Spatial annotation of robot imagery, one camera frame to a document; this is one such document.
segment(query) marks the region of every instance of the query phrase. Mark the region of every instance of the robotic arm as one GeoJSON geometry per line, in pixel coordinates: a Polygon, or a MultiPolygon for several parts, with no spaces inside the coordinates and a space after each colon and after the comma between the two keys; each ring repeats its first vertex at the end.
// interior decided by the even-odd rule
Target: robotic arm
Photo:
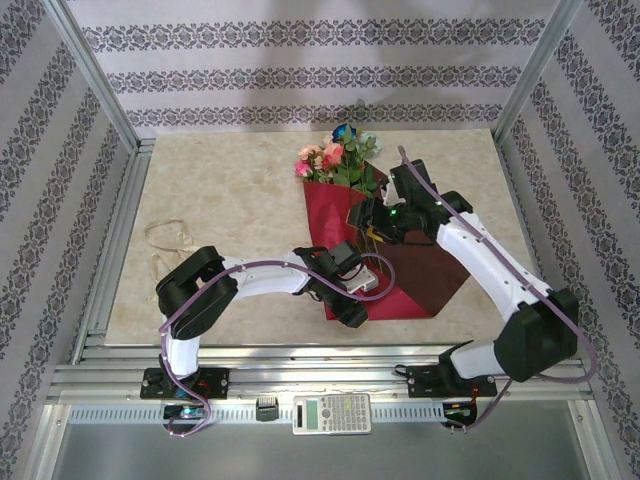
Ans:
{"type": "MultiPolygon", "coordinates": [[[[418,174],[437,192],[422,160],[412,162],[418,174]]],[[[575,354],[577,337],[557,315],[533,294],[543,292],[573,323],[578,319],[577,299],[566,289],[558,292],[527,271],[489,234],[471,205],[455,191],[442,198],[459,214],[453,216],[427,192],[407,165],[391,170],[383,188],[383,199],[370,198],[355,205],[349,223],[379,241],[403,243],[414,230],[453,255],[491,297],[506,322],[494,340],[458,345],[441,357],[436,384],[465,383],[465,380],[506,374],[524,382],[533,375],[575,354]],[[472,235],[470,224],[481,238],[472,235]],[[492,244],[507,260],[498,260],[492,244]],[[527,280],[521,283],[516,275],[527,280]]],[[[453,394],[456,389],[444,389],[453,394]]]]}
{"type": "Polygon", "coordinates": [[[367,320],[367,311],[358,300],[329,288],[325,283],[305,273],[315,272],[327,282],[347,293],[364,292],[378,285],[364,259],[348,243],[331,250],[324,247],[296,248],[277,258],[259,260],[221,257],[214,247],[203,247],[181,263],[156,287],[158,304],[165,319],[173,316],[207,282],[217,274],[244,264],[267,264],[250,270],[240,269],[222,277],[202,292],[179,317],[167,339],[168,362],[179,377],[198,370],[200,337],[218,320],[224,309],[235,300],[263,293],[310,293],[323,301],[341,323],[357,328],[367,320]]]}

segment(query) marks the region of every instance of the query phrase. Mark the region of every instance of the green leaf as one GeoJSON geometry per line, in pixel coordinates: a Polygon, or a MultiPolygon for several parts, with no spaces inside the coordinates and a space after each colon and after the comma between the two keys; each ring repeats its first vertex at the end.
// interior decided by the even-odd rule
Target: green leaf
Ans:
{"type": "Polygon", "coordinates": [[[351,135],[351,125],[347,123],[347,126],[344,129],[344,134],[342,135],[342,141],[345,143],[345,145],[351,141],[352,136],[353,135],[351,135]]]}
{"type": "Polygon", "coordinates": [[[360,169],[349,170],[349,180],[352,183],[360,180],[361,176],[362,176],[362,172],[360,171],[360,169]]]}
{"type": "Polygon", "coordinates": [[[349,179],[347,179],[347,177],[345,177],[344,175],[340,175],[339,173],[333,174],[333,183],[336,185],[341,185],[343,187],[351,186],[349,179]]]}

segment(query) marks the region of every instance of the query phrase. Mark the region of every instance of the gray floor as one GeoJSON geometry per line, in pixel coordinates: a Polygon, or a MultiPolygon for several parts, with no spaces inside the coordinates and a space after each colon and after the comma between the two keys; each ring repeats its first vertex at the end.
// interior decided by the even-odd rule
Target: gray floor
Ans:
{"type": "Polygon", "coordinates": [[[373,427],[296,437],[288,425],[218,425],[181,440],[160,425],[70,425],[54,478],[589,478],[564,402],[504,402],[467,435],[437,423],[373,427]]]}

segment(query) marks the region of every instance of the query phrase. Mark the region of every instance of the blue flower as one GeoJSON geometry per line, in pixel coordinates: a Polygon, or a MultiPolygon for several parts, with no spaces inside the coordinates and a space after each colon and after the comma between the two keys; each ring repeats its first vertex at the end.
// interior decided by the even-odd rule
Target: blue flower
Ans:
{"type": "MultiPolygon", "coordinates": [[[[335,143],[338,143],[340,141],[340,137],[342,135],[344,135],[344,131],[346,129],[347,129],[347,124],[343,123],[342,125],[339,125],[338,128],[336,128],[333,131],[333,141],[335,143]]],[[[358,133],[357,130],[355,128],[351,127],[351,135],[353,135],[355,137],[357,133],[358,133]]]]}

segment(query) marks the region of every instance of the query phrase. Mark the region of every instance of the pink rose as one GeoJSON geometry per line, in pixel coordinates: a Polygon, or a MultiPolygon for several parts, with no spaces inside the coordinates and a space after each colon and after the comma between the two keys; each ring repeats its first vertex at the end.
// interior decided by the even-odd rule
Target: pink rose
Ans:
{"type": "Polygon", "coordinates": [[[330,165],[340,165],[344,147],[339,143],[330,143],[324,149],[324,158],[330,165]]]}
{"type": "Polygon", "coordinates": [[[296,162],[296,175],[306,178],[313,175],[313,170],[307,162],[296,162]]]}

